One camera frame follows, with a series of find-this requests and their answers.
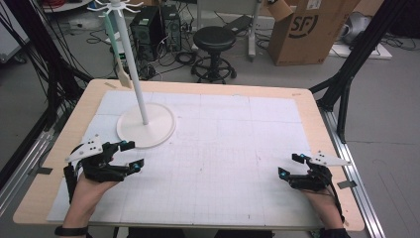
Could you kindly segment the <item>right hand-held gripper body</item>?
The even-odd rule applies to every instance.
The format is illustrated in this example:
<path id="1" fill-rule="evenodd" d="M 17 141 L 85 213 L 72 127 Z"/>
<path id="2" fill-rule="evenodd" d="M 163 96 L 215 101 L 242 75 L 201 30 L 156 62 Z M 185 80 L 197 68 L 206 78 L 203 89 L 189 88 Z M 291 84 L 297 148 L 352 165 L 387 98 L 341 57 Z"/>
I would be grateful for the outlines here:
<path id="1" fill-rule="evenodd" d="M 319 191 L 332 183 L 330 167 L 348 166 L 349 164 L 350 162 L 336 156 L 318 152 L 310 157 L 310 162 L 306 164 L 309 168 L 307 174 L 291 175 L 291 181 L 288 184 L 295 189 Z"/>

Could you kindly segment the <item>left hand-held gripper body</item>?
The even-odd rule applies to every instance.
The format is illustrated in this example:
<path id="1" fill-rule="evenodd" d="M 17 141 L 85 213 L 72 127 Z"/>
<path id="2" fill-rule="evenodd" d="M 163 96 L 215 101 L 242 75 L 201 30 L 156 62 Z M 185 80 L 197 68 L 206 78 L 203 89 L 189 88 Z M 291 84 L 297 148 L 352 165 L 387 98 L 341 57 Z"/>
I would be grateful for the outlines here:
<path id="1" fill-rule="evenodd" d="M 113 144 L 102 143 L 100 136 L 95 135 L 74 148 L 65 161 L 70 164 L 76 162 L 88 179 L 98 182 L 122 181 L 127 176 L 129 166 L 110 165 L 115 154 Z"/>

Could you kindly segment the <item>white hook stand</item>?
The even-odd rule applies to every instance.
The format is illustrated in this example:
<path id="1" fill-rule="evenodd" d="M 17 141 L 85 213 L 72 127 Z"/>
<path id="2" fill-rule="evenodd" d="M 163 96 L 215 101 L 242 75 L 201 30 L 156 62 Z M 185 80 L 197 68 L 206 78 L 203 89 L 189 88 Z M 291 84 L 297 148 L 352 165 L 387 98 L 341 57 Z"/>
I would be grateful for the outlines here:
<path id="1" fill-rule="evenodd" d="M 141 89 L 124 11 L 134 13 L 132 7 L 140 7 L 143 3 L 130 4 L 130 0 L 94 1 L 99 7 L 89 8 L 90 11 L 106 13 L 108 16 L 111 12 L 114 13 L 129 67 L 131 88 L 134 88 L 138 101 L 137 106 L 120 116 L 117 122 L 117 134 L 121 140 L 134 141 L 139 149 L 156 147 L 170 138 L 174 132 L 176 121 L 173 113 L 166 106 L 158 103 L 146 103 Z"/>

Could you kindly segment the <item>person's right hand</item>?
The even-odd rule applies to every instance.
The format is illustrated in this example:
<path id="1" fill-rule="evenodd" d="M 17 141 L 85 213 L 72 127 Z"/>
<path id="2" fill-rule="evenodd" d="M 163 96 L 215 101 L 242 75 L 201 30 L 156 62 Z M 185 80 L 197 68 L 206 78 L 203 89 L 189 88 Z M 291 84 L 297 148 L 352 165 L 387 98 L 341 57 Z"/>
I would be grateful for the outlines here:
<path id="1" fill-rule="evenodd" d="M 327 230 L 344 227 L 335 197 L 330 194 L 328 189 L 319 191 L 302 190 L 302 193 L 308 198 Z"/>

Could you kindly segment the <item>person's left hand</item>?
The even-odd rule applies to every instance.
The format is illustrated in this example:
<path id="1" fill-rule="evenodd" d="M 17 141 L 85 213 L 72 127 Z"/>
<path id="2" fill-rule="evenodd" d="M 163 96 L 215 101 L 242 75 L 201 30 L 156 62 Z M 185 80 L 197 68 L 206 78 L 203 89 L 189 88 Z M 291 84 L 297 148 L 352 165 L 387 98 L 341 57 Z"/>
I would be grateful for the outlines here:
<path id="1" fill-rule="evenodd" d="M 102 196 L 116 184 L 116 181 L 94 181 L 81 174 L 67 216 L 76 220 L 89 220 Z"/>

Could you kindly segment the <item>black wristband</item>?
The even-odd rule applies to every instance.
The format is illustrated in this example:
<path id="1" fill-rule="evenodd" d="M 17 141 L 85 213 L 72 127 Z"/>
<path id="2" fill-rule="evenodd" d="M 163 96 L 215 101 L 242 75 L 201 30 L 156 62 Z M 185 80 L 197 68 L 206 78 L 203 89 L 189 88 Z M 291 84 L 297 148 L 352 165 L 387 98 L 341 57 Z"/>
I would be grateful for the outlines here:
<path id="1" fill-rule="evenodd" d="M 72 237 L 72 236 L 86 236 L 88 234 L 88 227 L 81 228 L 64 228 L 58 226 L 54 230 L 56 236 Z"/>

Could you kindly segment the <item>white grid mat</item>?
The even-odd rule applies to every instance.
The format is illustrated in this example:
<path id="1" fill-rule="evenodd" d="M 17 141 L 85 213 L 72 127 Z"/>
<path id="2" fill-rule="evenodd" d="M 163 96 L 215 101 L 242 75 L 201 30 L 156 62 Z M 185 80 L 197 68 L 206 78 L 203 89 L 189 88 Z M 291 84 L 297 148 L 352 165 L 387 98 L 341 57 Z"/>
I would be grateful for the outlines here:
<path id="1" fill-rule="evenodd" d="M 307 198 L 278 176 L 311 155 L 293 99 L 148 92 L 176 119 L 172 136 L 151 149 L 114 157 L 142 159 L 142 170 L 106 192 L 94 224 L 309 229 L 320 224 Z"/>

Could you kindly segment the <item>large black computer tower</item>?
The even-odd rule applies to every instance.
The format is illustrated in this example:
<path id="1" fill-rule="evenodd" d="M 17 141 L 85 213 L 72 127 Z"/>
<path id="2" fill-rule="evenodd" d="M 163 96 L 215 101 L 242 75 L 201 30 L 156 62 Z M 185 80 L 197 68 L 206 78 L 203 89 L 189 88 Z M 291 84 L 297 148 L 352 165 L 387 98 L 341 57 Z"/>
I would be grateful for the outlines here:
<path id="1" fill-rule="evenodd" d="M 162 40 L 162 27 L 158 6 L 146 6 L 136 14 L 130 24 L 138 58 L 153 61 L 158 57 L 158 44 Z"/>

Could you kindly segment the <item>cardboard box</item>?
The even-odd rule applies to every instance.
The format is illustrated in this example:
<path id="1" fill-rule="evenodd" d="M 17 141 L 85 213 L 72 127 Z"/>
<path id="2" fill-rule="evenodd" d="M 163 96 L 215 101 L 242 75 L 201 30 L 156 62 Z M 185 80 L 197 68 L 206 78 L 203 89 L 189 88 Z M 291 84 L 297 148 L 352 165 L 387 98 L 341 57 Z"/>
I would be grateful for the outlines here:
<path id="1" fill-rule="evenodd" d="M 361 0 L 263 0 L 274 19 L 267 51 L 275 65 L 323 63 Z"/>

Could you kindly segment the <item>white flat board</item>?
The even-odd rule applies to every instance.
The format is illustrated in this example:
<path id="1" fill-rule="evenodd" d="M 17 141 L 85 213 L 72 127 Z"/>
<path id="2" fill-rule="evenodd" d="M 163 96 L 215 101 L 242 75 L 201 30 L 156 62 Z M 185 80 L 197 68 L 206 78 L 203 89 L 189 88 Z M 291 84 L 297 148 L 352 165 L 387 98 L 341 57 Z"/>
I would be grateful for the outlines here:
<path id="1" fill-rule="evenodd" d="M 329 51 L 331 57 L 337 57 L 346 59 L 352 52 L 356 52 L 356 49 L 351 48 L 344 43 L 334 44 Z M 362 50 L 363 54 L 368 54 L 370 60 L 391 60 L 392 54 L 382 45 L 378 44 L 371 51 Z"/>

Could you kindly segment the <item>slim black computer tower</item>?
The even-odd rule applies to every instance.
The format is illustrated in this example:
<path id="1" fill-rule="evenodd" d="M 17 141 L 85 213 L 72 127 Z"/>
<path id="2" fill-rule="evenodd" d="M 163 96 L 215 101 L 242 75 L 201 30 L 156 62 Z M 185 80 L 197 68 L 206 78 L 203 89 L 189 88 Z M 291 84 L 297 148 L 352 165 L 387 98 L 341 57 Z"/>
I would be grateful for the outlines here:
<path id="1" fill-rule="evenodd" d="M 160 7 L 160 12 L 166 48 L 170 52 L 179 52 L 181 50 L 181 31 L 178 11 L 174 5 L 163 5 Z"/>

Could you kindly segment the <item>black round stool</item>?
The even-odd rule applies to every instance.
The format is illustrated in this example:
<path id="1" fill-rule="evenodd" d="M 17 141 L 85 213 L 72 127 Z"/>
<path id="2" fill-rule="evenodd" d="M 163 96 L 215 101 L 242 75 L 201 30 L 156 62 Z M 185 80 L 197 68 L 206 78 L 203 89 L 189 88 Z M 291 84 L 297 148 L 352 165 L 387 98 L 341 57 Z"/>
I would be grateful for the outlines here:
<path id="1" fill-rule="evenodd" d="M 221 53 L 231 49 L 235 42 L 234 33 L 220 26 L 203 27 L 194 34 L 195 46 L 208 54 L 208 57 L 197 60 L 191 68 L 190 72 L 198 77 L 198 83 L 205 80 L 221 81 L 225 84 L 226 77 L 237 77 L 231 64 L 221 58 Z"/>

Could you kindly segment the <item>white appliance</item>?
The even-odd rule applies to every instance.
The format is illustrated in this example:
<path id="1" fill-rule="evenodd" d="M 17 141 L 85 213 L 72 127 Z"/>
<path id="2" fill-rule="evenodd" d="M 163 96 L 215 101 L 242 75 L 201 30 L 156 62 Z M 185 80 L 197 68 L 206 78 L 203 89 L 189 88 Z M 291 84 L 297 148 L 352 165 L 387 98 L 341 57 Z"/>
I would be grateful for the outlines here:
<path id="1" fill-rule="evenodd" d="M 360 12 L 353 12 L 342 28 L 341 40 L 349 46 L 354 45 L 367 29 L 370 21 L 371 17 Z"/>

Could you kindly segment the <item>aluminium rail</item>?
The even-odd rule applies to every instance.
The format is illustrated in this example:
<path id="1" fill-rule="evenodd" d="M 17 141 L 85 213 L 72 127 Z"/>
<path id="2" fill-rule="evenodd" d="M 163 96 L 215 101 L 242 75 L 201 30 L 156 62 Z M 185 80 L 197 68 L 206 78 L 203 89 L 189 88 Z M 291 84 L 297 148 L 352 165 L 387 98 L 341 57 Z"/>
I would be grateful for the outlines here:
<path id="1" fill-rule="evenodd" d="M 42 132 L 36 139 L 31 139 L 29 149 L 24 151 L 22 161 L 13 171 L 0 190 L 0 217 L 15 199 L 24 182 L 34 173 L 35 166 L 50 149 L 53 142 L 52 132 Z"/>
<path id="2" fill-rule="evenodd" d="M 341 141 L 339 134 L 336 132 L 338 119 L 333 112 L 320 110 L 320 114 L 324 120 L 338 156 L 348 162 L 348 164 L 344 166 L 344 174 L 346 176 L 346 181 L 349 184 L 349 189 L 352 191 L 354 199 L 358 205 L 358 209 L 363 218 L 365 229 L 367 230 L 369 237 L 386 238 L 373 205 L 370 202 L 367 190 L 357 169 L 351 151 L 348 145 Z"/>

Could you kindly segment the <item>black metal frame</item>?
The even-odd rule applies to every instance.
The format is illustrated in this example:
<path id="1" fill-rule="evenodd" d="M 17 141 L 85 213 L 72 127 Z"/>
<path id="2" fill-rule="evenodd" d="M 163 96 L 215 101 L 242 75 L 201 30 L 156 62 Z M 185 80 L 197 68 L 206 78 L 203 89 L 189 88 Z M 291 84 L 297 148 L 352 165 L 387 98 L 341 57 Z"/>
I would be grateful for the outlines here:
<path id="1" fill-rule="evenodd" d="M 46 24 L 42 21 L 43 14 L 38 11 L 34 0 L 0 0 L 0 8 L 4 5 L 8 7 L 36 50 L 34 53 L 12 24 L 0 14 L 0 23 L 27 54 L 39 80 L 47 84 L 48 107 L 0 171 L 0 190 L 5 187 L 18 165 L 22 163 L 23 157 L 35 143 L 35 139 L 42 131 L 53 126 L 60 104 L 64 101 L 76 101 L 81 97 L 84 89 L 78 84 L 77 79 L 86 83 L 93 79 L 63 58 Z"/>
<path id="2" fill-rule="evenodd" d="M 309 88 L 312 93 L 326 90 L 324 95 L 316 101 L 324 111 L 332 112 L 335 103 L 340 101 L 336 132 L 343 143 L 346 143 L 345 130 L 351 84 L 368 59 L 368 54 L 363 54 L 362 50 L 369 52 L 379 44 L 408 2 L 409 0 L 384 0 L 372 17 L 367 29 L 355 44 L 354 49 L 357 51 L 347 57 L 341 68 L 332 77 Z"/>

